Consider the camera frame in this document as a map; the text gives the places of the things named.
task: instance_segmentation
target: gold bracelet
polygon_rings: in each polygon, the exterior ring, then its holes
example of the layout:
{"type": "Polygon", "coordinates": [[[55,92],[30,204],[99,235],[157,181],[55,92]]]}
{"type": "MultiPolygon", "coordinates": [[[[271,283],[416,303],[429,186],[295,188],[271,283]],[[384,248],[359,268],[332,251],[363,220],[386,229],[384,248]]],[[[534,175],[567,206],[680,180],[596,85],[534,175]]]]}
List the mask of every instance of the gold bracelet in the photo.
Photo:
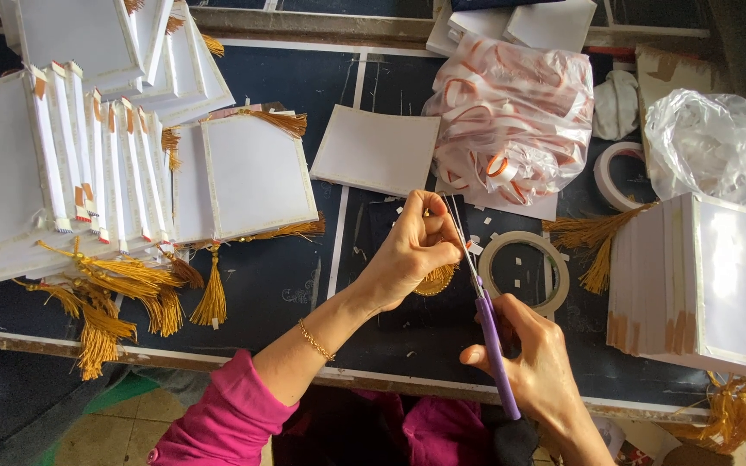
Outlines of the gold bracelet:
{"type": "Polygon", "coordinates": [[[304,319],[300,318],[298,320],[298,326],[301,328],[301,333],[304,334],[304,337],[307,339],[307,341],[313,345],[314,348],[316,348],[316,351],[318,351],[322,356],[326,357],[326,360],[333,361],[336,359],[335,354],[330,354],[327,352],[326,349],[324,349],[321,345],[316,343],[315,339],[310,336],[310,334],[307,332],[307,330],[304,328],[304,319]]]}

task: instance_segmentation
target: scissors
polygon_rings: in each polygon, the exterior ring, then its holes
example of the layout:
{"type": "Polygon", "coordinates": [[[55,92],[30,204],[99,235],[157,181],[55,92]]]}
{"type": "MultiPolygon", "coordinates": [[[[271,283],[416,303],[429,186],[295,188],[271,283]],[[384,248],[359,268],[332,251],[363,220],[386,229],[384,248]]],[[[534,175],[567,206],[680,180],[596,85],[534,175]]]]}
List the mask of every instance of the scissors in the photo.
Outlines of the scissors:
{"type": "Polygon", "coordinates": [[[466,247],[457,203],[454,202],[453,209],[451,209],[448,196],[442,193],[442,198],[445,200],[448,212],[456,214],[456,217],[453,215],[451,217],[453,218],[453,224],[456,227],[459,240],[462,243],[462,249],[465,250],[465,259],[468,261],[468,268],[471,269],[471,282],[474,285],[474,290],[477,292],[475,304],[477,305],[477,312],[479,312],[480,322],[482,323],[482,335],[485,338],[485,347],[488,350],[488,361],[491,363],[494,373],[496,390],[500,394],[500,401],[503,402],[503,410],[506,412],[506,415],[512,418],[512,420],[518,420],[520,418],[520,409],[517,407],[516,400],[514,400],[512,385],[508,382],[506,366],[503,364],[503,348],[500,346],[500,336],[496,331],[498,322],[494,313],[494,305],[491,303],[491,297],[488,296],[488,292],[482,288],[482,277],[477,274],[477,268],[474,266],[473,259],[471,259],[471,253],[468,252],[468,248],[466,247]]]}

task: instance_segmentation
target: black work table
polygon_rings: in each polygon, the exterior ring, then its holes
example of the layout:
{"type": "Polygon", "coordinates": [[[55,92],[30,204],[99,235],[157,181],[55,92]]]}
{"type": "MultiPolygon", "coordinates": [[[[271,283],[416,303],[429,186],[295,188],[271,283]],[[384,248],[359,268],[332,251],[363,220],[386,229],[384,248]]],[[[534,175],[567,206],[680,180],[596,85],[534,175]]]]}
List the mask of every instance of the black work table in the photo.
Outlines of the black work table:
{"type": "MultiPolygon", "coordinates": [[[[247,40],[224,44],[225,57],[217,62],[238,104],[247,97],[253,103],[279,101],[288,109],[307,113],[303,145],[309,164],[315,158],[333,105],[378,113],[420,114],[432,93],[433,77],[443,63],[443,59],[423,50],[247,40]]],[[[0,75],[16,67],[18,57],[5,47],[0,36],[0,75]]],[[[605,76],[607,69],[595,71],[596,76],[601,71],[605,76]]],[[[634,135],[632,140],[640,142],[634,135]]],[[[597,192],[592,171],[595,158],[609,144],[593,139],[585,171],[559,194],[559,216],[613,213],[597,192]]],[[[648,183],[639,176],[640,167],[613,164],[613,171],[622,174],[618,182],[623,183],[625,192],[632,190],[637,196],[646,193],[648,183]]],[[[320,181],[313,181],[313,191],[326,217],[323,237],[313,242],[288,237],[221,247],[219,268],[229,317],[219,330],[186,320],[171,337],[148,334],[145,309],[126,299],[121,317],[138,323],[139,345],[123,342],[121,361],[214,370],[238,348],[259,351],[328,295],[354,281],[372,255],[362,241],[366,236],[362,221],[365,206],[385,196],[320,181]]],[[[473,207],[465,213],[471,234],[480,236],[483,246],[494,232],[541,233],[540,221],[529,217],[473,207]],[[483,222],[486,217],[492,217],[490,225],[483,222]]],[[[506,249],[510,252],[503,252],[503,257],[521,257],[523,265],[512,266],[513,261],[498,256],[494,275],[500,276],[500,289],[515,292],[530,304],[542,301],[546,290],[542,255],[529,246],[506,249]],[[513,288],[514,280],[521,281],[521,288],[513,288]]],[[[554,318],[564,330],[572,370],[589,409],[603,416],[634,419],[705,420],[704,409],[676,411],[705,397],[709,383],[706,375],[606,346],[607,295],[581,289],[577,277],[585,271],[583,261],[576,251],[562,252],[569,255],[571,289],[554,318]]],[[[205,251],[193,259],[204,276],[209,274],[210,263],[205,251]]],[[[182,292],[181,302],[187,313],[202,293],[182,292]]],[[[44,304],[46,299],[46,293],[29,293],[16,283],[0,283],[0,348],[78,354],[81,323],[68,318],[55,300],[44,304]]],[[[472,315],[475,309],[462,312],[472,315]]],[[[474,343],[482,343],[482,331],[476,323],[382,331],[374,319],[347,342],[316,383],[496,404],[499,399],[492,380],[458,361],[461,350],[474,343]]]]}

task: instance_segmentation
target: white cloth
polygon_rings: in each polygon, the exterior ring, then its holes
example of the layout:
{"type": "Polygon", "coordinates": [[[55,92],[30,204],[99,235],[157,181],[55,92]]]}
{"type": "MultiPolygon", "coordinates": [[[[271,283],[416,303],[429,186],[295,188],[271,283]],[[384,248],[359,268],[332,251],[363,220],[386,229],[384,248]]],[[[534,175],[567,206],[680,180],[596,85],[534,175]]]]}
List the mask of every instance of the white cloth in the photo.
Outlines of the white cloth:
{"type": "Polygon", "coordinates": [[[632,73],[609,71],[606,82],[594,88],[592,135],[617,141],[637,128],[637,80],[632,73]]]}

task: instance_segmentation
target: tape roll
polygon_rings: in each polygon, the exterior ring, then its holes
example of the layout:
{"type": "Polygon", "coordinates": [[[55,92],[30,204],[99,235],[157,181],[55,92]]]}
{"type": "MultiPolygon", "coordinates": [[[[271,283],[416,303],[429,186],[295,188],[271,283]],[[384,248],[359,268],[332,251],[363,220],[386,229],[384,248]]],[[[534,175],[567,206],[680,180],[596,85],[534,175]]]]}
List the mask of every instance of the tape roll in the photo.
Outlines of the tape roll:
{"type": "Polygon", "coordinates": [[[641,144],[614,143],[603,154],[597,157],[597,161],[594,163],[594,180],[597,183],[597,189],[612,204],[612,207],[621,212],[629,212],[643,206],[643,204],[632,201],[627,196],[623,196],[612,181],[612,174],[609,173],[609,164],[612,162],[612,158],[618,155],[640,158],[643,162],[647,160],[643,155],[643,146],[641,144]]]}
{"type": "Polygon", "coordinates": [[[538,249],[546,259],[551,263],[551,267],[554,270],[554,289],[546,297],[545,301],[531,306],[534,312],[537,312],[541,316],[548,317],[553,314],[554,311],[559,308],[566,300],[566,296],[569,295],[569,267],[566,266],[566,261],[560,257],[560,252],[554,249],[551,243],[540,235],[531,233],[530,231],[509,231],[502,235],[494,238],[485,250],[482,251],[479,259],[478,272],[479,276],[482,277],[482,285],[488,291],[488,294],[492,299],[496,298],[500,294],[500,290],[496,287],[494,281],[494,275],[492,273],[494,257],[497,251],[503,246],[510,245],[511,243],[523,243],[525,245],[533,246],[538,249]]]}

